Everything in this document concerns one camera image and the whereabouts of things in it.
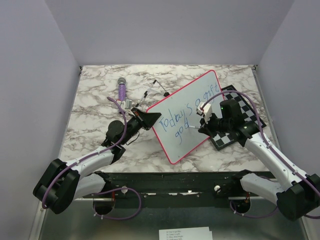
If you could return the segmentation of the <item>pink framed whiteboard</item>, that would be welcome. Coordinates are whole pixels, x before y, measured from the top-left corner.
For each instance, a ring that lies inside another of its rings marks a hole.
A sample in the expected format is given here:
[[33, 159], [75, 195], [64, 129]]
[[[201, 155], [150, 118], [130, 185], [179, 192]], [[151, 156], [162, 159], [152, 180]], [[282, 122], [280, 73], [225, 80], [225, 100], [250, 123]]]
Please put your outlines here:
[[172, 165], [209, 138], [189, 126], [200, 126], [198, 105], [221, 91], [216, 72], [209, 70], [147, 109], [147, 113], [161, 113], [152, 129]]

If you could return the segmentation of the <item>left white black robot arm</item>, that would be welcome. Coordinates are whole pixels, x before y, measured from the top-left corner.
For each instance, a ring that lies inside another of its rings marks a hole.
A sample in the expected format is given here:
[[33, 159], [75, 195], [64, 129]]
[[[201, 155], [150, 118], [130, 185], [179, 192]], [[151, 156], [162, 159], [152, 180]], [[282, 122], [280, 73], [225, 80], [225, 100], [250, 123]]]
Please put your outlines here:
[[119, 160], [124, 145], [141, 129], [150, 130], [161, 117], [159, 112], [145, 112], [136, 107], [130, 120], [114, 120], [108, 125], [105, 140], [92, 152], [70, 161], [53, 160], [33, 190], [44, 209], [60, 214], [76, 198], [97, 194], [104, 198], [111, 185], [97, 170]]

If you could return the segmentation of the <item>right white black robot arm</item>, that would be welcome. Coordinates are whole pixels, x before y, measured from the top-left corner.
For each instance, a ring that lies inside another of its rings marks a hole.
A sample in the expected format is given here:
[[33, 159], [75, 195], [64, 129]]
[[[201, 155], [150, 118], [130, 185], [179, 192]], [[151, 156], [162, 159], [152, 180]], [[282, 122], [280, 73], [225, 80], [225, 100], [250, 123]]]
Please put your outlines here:
[[239, 172], [225, 188], [236, 196], [245, 192], [258, 195], [277, 206], [288, 220], [295, 221], [320, 206], [320, 178], [309, 175], [294, 165], [262, 132], [254, 121], [246, 121], [240, 105], [234, 99], [220, 103], [222, 117], [218, 118], [209, 103], [201, 102], [197, 114], [201, 116], [199, 133], [214, 137], [230, 134], [242, 147], [253, 153], [273, 174], [276, 181], [265, 179], [248, 170]]

